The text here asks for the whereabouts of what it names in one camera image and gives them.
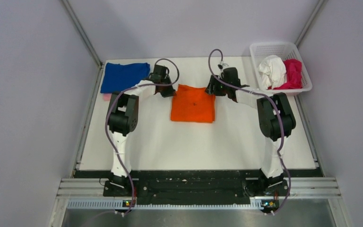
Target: white table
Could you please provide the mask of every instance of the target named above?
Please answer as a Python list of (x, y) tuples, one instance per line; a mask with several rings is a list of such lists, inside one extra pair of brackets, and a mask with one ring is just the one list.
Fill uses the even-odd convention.
[[(148, 62), (151, 71), (157, 59), (109, 60), (110, 63)], [(210, 72), (207, 57), (172, 58), (180, 70), (177, 84), (206, 87)], [(218, 73), (219, 58), (212, 67)], [(242, 84), (257, 87), (250, 57), (225, 57), (225, 63), (236, 67)], [(172, 81), (176, 70), (170, 69)], [(216, 97), (216, 120), (209, 123), (172, 122), (172, 98), (160, 94), (139, 104), (138, 125), (130, 134), (127, 147), (134, 170), (230, 170), (260, 169), (264, 157), (265, 137), (259, 129), (257, 110), (237, 104), (227, 97)], [(289, 102), (296, 119), (296, 128), (285, 146), (284, 161), (289, 169), (314, 169), (314, 159), (304, 132), (294, 97)], [(104, 132), (109, 101), (98, 94), (91, 118), (79, 170), (110, 170), (113, 151)]]

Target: black base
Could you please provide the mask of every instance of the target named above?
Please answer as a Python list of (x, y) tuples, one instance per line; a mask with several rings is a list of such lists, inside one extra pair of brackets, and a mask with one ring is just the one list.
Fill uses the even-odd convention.
[[(282, 183), (264, 188), (259, 170), (217, 170), (217, 171), (132, 171), (135, 195), (138, 204), (171, 205), (231, 205), (250, 204), (250, 196), (283, 197), (287, 193), (286, 178)], [(322, 177), (319, 168), (314, 170), (292, 170), (292, 177)], [(76, 171), (75, 178), (108, 178), (110, 171)], [(106, 181), (104, 196), (130, 196), (131, 188), (127, 178), (124, 188)], [(278, 208), (278, 202), (263, 204), (263, 212)]]

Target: gray wall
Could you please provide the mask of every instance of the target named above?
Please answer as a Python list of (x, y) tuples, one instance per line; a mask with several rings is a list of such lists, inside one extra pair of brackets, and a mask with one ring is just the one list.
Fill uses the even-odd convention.
[(96, 74), (58, 0), (0, 0), (0, 227), (48, 224)]
[(317, 0), (70, 0), (101, 60), (248, 56), (253, 42), (295, 42)]
[(329, 1), (300, 53), (313, 83), (303, 99), (324, 170), (363, 227), (363, 1)]

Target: folded orange cloth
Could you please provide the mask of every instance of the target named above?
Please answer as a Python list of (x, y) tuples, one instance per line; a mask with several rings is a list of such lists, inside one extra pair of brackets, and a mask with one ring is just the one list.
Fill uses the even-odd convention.
[(179, 84), (172, 100), (170, 120), (174, 122), (206, 122), (215, 120), (215, 96), (205, 93), (205, 87)]

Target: laundry basket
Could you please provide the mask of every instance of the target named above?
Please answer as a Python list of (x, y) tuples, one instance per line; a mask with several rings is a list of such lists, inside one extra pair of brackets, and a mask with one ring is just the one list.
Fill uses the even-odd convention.
[[(279, 93), (283, 92), (287, 95), (297, 95), (303, 91), (309, 91), (312, 89), (312, 83), (310, 77), (308, 76), (307, 69), (305, 68), (304, 62), (301, 59), (300, 53), (298, 53), (297, 47), (293, 43), (283, 43), (283, 42), (276, 42), (276, 43), (257, 43), (250, 45), (250, 53), (251, 53), (251, 60), (252, 65), (254, 66), (255, 76), (257, 77), (257, 82), (259, 89), (262, 91), (267, 91), (270, 93)], [(285, 90), (272, 90), (268, 89), (267, 87), (263, 87), (259, 81), (261, 81), (261, 75), (258, 72), (258, 66), (261, 62), (268, 57), (269, 55), (277, 55), (282, 60), (287, 59), (296, 59), (301, 61), (302, 63), (302, 70), (301, 70), (301, 89), (285, 89)]]

